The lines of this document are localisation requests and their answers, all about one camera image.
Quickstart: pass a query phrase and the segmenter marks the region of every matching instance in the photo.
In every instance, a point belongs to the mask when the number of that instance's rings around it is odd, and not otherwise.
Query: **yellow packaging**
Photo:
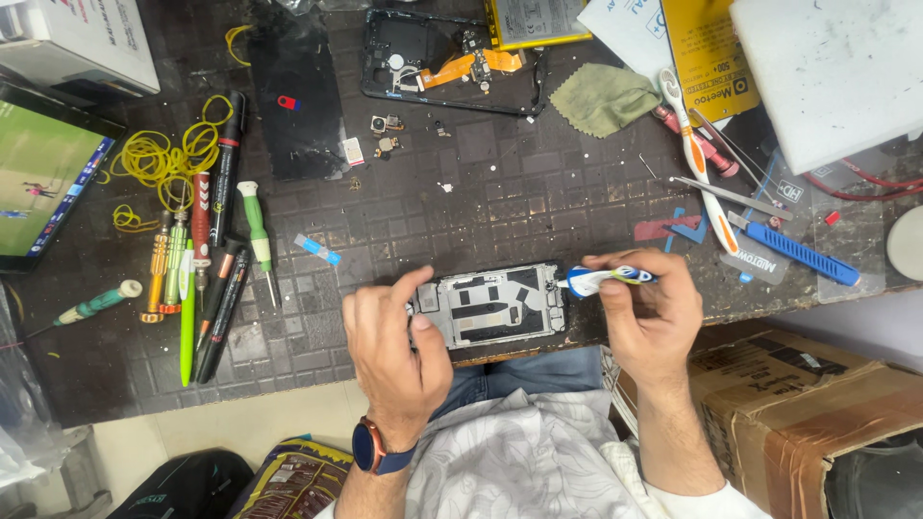
[[[586,0],[485,0],[484,6],[495,51],[593,39],[577,21]]]
[[[734,0],[663,0],[666,30],[686,109],[709,121],[760,103],[728,8]],[[692,125],[699,124],[694,117]]]

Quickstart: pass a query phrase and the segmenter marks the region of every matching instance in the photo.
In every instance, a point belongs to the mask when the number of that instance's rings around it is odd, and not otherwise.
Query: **black bag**
[[[174,458],[154,471],[108,519],[222,519],[253,471],[229,451]]]

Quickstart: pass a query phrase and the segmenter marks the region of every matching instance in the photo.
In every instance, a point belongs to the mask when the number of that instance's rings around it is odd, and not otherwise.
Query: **white patterned shirt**
[[[770,519],[729,484],[693,498],[643,483],[637,450],[606,418],[609,398],[518,390],[434,420],[411,463],[405,517]]]

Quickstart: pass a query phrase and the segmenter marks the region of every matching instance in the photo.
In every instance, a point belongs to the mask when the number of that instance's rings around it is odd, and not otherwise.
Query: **cleaning cloth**
[[[588,63],[567,78],[550,99],[571,126],[602,139],[649,112],[662,98],[641,74]]]

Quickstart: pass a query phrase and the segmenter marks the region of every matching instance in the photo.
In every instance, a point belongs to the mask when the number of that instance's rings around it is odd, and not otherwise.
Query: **red cable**
[[[888,182],[887,180],[881,180],[875,176],[869,175],[868,173],[862,171],[860,167],[849,162],[849,158],[844,158],[840,160],[847,168],[851,169],[853,173],[859,175],[861,178],[868,180],[872,184],[878,184],[879,186],[885,187],[911,187],[923,185],[923,178],[918,178],[916,180],[911,180],[910,182]]]
[[[894,191],[891,193],[886,193],[884,195],[850,195],[842,191],[834,191],[832,188],[824,185],[817,178],[814,178],[813,176],[811,176],[810,173],[805,173],[804,176],[810,181],[811,184],[813,184],[814,186],[817,186],[824,193],[827,193],[828,195],[832,197],[837,197],[838,199],[844,199],[844,200],[857,200],[857,201],[881,200],[881,201],[885,201],[885,200],[899,199],[901,197],[915,195],[917,193],[923,193],[923,186],[918,186],[918,187],[914,187],[913,189],[904,189],[901,191]],[[918,180],[911,185],[920,184],[920,183],[923,183],[923,179]]]

